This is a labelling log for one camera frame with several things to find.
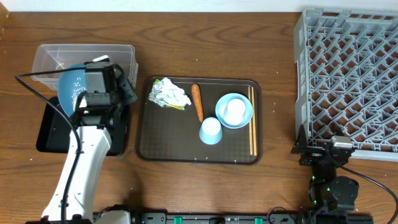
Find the white pink cup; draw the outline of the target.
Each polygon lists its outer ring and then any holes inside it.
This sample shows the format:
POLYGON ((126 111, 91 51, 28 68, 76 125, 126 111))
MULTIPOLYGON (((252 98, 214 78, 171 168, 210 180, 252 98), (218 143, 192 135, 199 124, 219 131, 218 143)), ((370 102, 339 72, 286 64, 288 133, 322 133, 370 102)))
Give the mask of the white pink cup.
POLYGON ((231 126, 237 126, 243 122, 245 112, 246 105, 244 101, 235 98, 227 104, 224 120, 231 126))

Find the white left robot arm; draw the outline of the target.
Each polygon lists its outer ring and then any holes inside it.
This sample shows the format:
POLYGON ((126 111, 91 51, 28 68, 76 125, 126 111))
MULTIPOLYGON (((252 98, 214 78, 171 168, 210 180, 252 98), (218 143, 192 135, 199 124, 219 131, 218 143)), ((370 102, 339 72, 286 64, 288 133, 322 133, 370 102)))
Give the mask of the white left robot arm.
POLYGON ((110 62, 86 62, 64 70, 57 96, 70 140, 60 180, 42 218, 92 222, 103 161, 112 148, 124 146, 127 108, 137 96, 122 67, 110 62))

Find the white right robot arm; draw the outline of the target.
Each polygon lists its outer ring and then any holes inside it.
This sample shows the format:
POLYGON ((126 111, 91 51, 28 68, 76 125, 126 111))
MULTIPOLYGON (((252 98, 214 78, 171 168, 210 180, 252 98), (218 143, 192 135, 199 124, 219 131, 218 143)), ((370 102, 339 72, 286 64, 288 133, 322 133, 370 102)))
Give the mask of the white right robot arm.
POLYGON ((299 154, 299 164, 312 168, 308 196, 314 208, 302 212, 297 223, 348 223, 348 212, 354 210, 359 184, 336 170, 348 163, 354 152, 351 139, 332 136, 323 146, 309 146, 304 126, 300 126, 291 154, 299 154))

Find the light blue small bowl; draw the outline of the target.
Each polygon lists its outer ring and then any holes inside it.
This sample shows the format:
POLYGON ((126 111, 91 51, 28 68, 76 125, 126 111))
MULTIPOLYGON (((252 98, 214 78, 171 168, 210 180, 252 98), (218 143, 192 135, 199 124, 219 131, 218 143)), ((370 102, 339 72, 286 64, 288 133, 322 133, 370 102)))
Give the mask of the light blue small bowl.
POLYGON ((253 115, 253 108, 252 108, 251 102, 244 95, 241 95, 238 93, 228 93, 228 94, 222 96, 218 100, 218 102, 216 104, 216 108, 215 108, 215 113, 216 113, 216 117, 218 118, 218 120, 220 121, 220 123, 223 126, 229 128, 229 129, 239 129, 249 123, 249 121, 253 115), (224 120, 224 113, 226 112, 227 104, 235 98, 239 98, 244 101, 244 103, 246 105, 246 112, 244 114, 244 120, 241 124, 239 124, 237 126, 231 126, 224 120))

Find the dark blue plate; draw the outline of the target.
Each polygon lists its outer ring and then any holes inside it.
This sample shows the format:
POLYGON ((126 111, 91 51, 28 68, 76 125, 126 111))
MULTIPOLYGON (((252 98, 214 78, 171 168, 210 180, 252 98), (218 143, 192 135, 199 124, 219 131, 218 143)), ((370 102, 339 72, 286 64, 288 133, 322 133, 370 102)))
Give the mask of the dark blue plate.
POLYGON ((78 96, 86 91, 85 65, 83 63, 72 65, 70 70, 60 75, 57 87, 57 96, 64 113, 70 117, 75 111, 78 96))

